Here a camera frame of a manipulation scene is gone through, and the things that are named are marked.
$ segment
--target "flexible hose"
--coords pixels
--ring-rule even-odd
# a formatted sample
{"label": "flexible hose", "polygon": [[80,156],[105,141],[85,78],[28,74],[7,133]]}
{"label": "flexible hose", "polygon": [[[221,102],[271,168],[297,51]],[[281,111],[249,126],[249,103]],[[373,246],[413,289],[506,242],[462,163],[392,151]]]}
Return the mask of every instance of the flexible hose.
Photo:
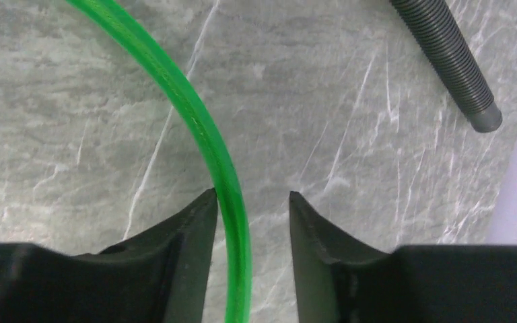
{"label": "flexible hose", "polygon": [[248,220],[227,147],[203,102],[155,40],[113,0],[67,0],[94,20],[151,75],[195,138],[217,191],[225,225],[228,291],[225,322],[247,323],[250,311],[251,252]]}

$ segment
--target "gray marble surface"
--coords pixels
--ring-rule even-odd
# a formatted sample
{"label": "gray marble surface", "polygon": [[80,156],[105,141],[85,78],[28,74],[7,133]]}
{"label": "gray marble surface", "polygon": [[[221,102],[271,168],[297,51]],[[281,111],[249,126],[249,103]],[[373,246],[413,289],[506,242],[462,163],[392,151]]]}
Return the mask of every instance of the gray marble surface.
{"label": "gray marble surface", "polygon": [[[298,320],[290,190],[382,250],[482,241],[517,133],[517,0],[449,1],[504,113],[487,135],[386,0],[121,3],[227,141],[252,234],[252,322]],[[181,119],[103,31],[63,1],[0,1],[0,241],[97,252],[210,186]],[[213,251],[205,322],[224,312],[221,227]]]}

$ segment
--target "countertop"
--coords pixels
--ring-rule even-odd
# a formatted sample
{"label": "countertop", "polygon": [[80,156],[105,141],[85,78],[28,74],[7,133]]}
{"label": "countertop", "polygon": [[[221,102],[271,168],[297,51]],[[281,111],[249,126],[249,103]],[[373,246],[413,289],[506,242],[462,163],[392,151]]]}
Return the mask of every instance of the countertop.
{"label": "countertop", "polygon": [[[385,251],[483,241],[517,135],[517,0],[449,1],[504,114],[476,133],[386,0],[123,0],[202,97],[248,209],[252,322],[297,322],[287,199]],[[0,241],[97,252],[211,187],[134,60],[63,1],[0,1]],[[221,322],[219,226],[204,321]]]}

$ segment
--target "white vein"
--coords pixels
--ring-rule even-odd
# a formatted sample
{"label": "white vein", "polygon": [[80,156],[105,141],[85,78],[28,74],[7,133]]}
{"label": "white vein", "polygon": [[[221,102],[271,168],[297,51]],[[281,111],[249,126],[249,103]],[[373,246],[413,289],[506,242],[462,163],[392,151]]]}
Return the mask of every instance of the white vein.
{"label": "white vein", "polygon": [[409,184],[408,194],[407,194],[407,203],[405,204],[405,210],[403,210],[403,214],[401,215],[401,229],[399,230],[396,238],[396,243],[399,244],[403,234],[405,233],[405,217],[407,216],[407,209],[409,208],[409,204],[411,203],[411,197],[413,196],[413,184],[415,183],[415,178],[417,177],[419,171],[421,170],[421,165],[423,164],[423,156],[425,156],[425,149],[423,149],[423,153],[421,153],[421,159],[417,164],[417,168],[415,169],[415,174],[411,179],[411,183]]}
{"label": "white vein", "polygon": [[347,136],[349,124],[351,122],[351,119],[353,118],[353,113],[357,110],[361,97],[364,94],[364,89],[366,88],[366,82],[368,80],[368,75],[370,74],[370,71],[372,70],[372,65],[374,64],[375,58],[376,58],[376,54],[374,53],[374,56],[372,57],[372,60],[370,61],[370,64],[368,64],[368,68],[366,69],[366,74],[364,75],[364,80],[361,83],[361,86],[359,87],[359,93],[357,94],[355,102],[353,103],[353,105],[351,107],[351,113],[350,113],[349,119],[347,121],[345,130],[344,130],[344,134],[342,135],[342,139],[340,140],[338,150],[336,151],[336,155],[334,156],[334,162],[332,163],[332,168],[330,169],[330,172],[328,173],[328,176],[326,177],[328,179],[328,182],[326,182],[326,186],[324,187],[324,191],[322,192],[323,194],[326,193],[326,191],[328,190],[328,187],[330,186],[330,183],[332,182],[332,179],[334,178],[334,173],[336,172],[336,166],[338,164],[338,159],[340,158],[340,154],[342,152],[342,146],[344,144],[344,140],[346,139],[346,136]]}
{"label": "white vein", "polygon": [[473,169],[473,173],[471,174],[471,180],[469,181],[469,187],[471,187],[471,185],[473,185],[473,182],[477,179],[477,175],[479,174],[479,168],[482,166],[483,160],[485,159],[487,153],[491,149],[492,143],[494,142],[495,137],[496,137],[496,134],[494,133],[491,136],[491,138],[487,144],[487,147],[485,148],[485,151],[480,155],[480,158],[479,158],[479,156],[477,156],[477,158],[475,158],[475,161],[473,163],[474,169]]}
{"label": "white vein", "polygon": [[469,27],[471,26],[471,24],[473,24],[475,21],[477,21],[479,9],[481,8],[482,4],[483,4],[483,0],[480,0],[479,4],[477,5],[477,8],[475,9],[475,13],[473,14],[473,18],[471,18],[471,20],[469,21]]}
{"label": "white vein", "polygon": [[318,148],[318,145],[320,145],[320,142],[322,141],[322,138],[324,138],[324,134],[326,133],[326,128],[328,127],[328,121],[326,121],[326,124],[324,125],[324,129],[322,130],[322,134],[320,135],[320,138],[318,138],[318,141],[314,145],[314,148],[310,152],[310,155],[308,156],[308,159],[306,160],[306,163],[304,164],[304,168],[302,168],[302,172],[300,172],[300,177],[298,180],[302,179],[302,176],[304,175],[304,172],[306,171],[306,168],[308,167],[308,163],[310,163],[310,159],[312,159],[312,155],[314,155],[314,152],[316,151],[316,148]]}
{"label": "white vein", "polygon": [[80,156],[82,155],[82,145],[84,144],[84,137],[86,136],[86,129],[88,129],[88,123],[90,119],[86,119],[84,124],[84,130],[82,131],[82,138],[80,139],[80,146],[78,147],[78,153],[76,154],[76,165],[80,165]]}
{"label": "white vein", "polygon": [[36,183],[33,186],[32,198],[34,199],[37,188],[41,187],[42,185],[45,185],[46,183],[50,182],[51,180],[54,180],[59,173],[66,172],[68,169],[69,169],[68,166],[66,166],[65,164],[56,164],[55,170],[53,171],[52,175],[50,175],[49,177],[47,177],[45,179],[39,180],[38,183]]}
{"label": "white vein", "polygon": [[399,172],[399,154],[397,154],[397,200],[395,203],[395,222],[399,216],[399,197],[401,195],[401,173]]}
{"label": "white vein", "polygon": [[290,268],[290,264],[287,264],[286,266],[284,266],[284,269],[280,272],[278,277],[275,279],[275,282],[273,283],[273,286],[268,291],[267,296],[265,297],[265,300],[259,306],[255,307],[253,309],[252,313],[257,313],[258,311],[260,311],[263,308],[265,308],[265,307],[270,305],[271,298],[273,296],[273,292],[278,287],[278,283],[280,282],[280,280],[282,279],[282,277],[284,276],[284,274],[286,273],[288,268]]}
{"label": "white vein", "polygon": [[[221,3],[221,0],[217,0],[213,4],[213,7],[211,8],[211,10],[209,11],[209,14],[207,15],[207,19],[203,23],[203,27],[201,28],[201,32],[199,33],[199,37],[197,38],[197,41],[195,41],[195,45],[193,47],[193,52],[191,53],[191,58],[189,59],[189,62],[188,62],[188,71],[187,71],[187,74],[185,75],[187,77],[187,79],[191,78],[191,74],[193,73],[193,70],[195,69],[195,65],[197,64],[197,60],[199,59],[201,49],[203,47],[203,39],[205,37],[205,33],[207,32],[207,29],[209,28],[209,22],[211,21],[211,18],[214,16],[215,12],[217,11],[217,8],[219,7],[220,3]],[[170,107],[168,117],[166,119],[166,123],[164,124],[164,128],[162,129],[160,138],[158,139],[158,142],[156,143],[156,148],[153,150],[151,158],[149,159],[149,163],[145,169],[145,173],[143,174],[143,177],[141,179],[141,183],[138,186],[138,188],[135,191],[135,194],[132,198],[132,203],[131,203],[131,206],[130,206],[130,209],[128,212],[128,224],[126,226],[126,231],[124,232],[124,236],[122,237],[122,241],[126,240],[130,233],[135,207],[141,197],[142,192],[145,190],[145,186],[147,184],[147,179],[149,178],[149,175],[151,174],[151,169],[153,168],[153,165],[156,162],[156,159],[158,156],[158,151],[160,150],[164,137],[167,133],[167,129],[169,127],[170,121],[172,119],[173,110],[174,110],[173,107]]]}
{"label": "white vein", "polygon": [[443,125],[443,111],[439,110],[437,113],[437,120],[436,120],[436,127],[435,127],[435,144],[434,144],[434,152],[437,152],[437,146],[439,145],[439,131],[441,130],[441,127]]}
{"label": "white vein", "polygon": [[1,200],[5,202],[7,199],[7,189],[9,188],[9,177],[11,176],[11,172],[9,171],[9,164],[5,167],[5,183],[3,184],[3,194],[1,195]]}
{"label": "white vein", "polygon": [[378,135],[380,134],[380,125],[382,124],[382,121],[384,118],[385,118],[385,113],[383,113],[383,112],[378,113],[376,125],[374,126],[374,133],[370,136],[370,139],[368,140],[370,147],[374,145],[374,143],[376,142],[376,139],[378,138]]}
{"label": "white vein", "polygon": [[5,222],[9,219],[9,207],[4,207],[1,213],[1,222]]}
{"label": "white vein", "polygon": [[449,161],[449,178],[453,176],[454,152],[451,152],[451,160]]}
{"label": "white vein", "polygon": [[475,57],[479,58],[479,55],[481,54],[481,51],[483,50],[483,47],[491,40],[496,34],[500,32],[504,27],[499,26],[496,28],[492,33],[490,33],[486,38],[483,38],[483,42],[475,49]]}
{"label": "white vein", "polygon": [[394,113],[391,110],[391,99],[389,95],[389,49],[388,45],[385,46],[385,89],[386,89],[386,96],[387,96],[387,113],[389,114],[389,123],[392,123],[394,121],[397,122],[397,133],[399,133],[399,105],[397,106],[397,113]]}

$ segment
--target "metal bolt threads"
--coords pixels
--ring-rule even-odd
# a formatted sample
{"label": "metal bolt threads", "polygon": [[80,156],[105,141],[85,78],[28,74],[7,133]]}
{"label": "metal bolt threads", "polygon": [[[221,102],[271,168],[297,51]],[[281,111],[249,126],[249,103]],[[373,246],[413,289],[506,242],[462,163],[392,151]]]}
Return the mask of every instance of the metal bolt threads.
{"label": "metal bolt threads", "polygon": [[390,0],[460,111],[480,133],[498,129],[502,114],[444,0]]}

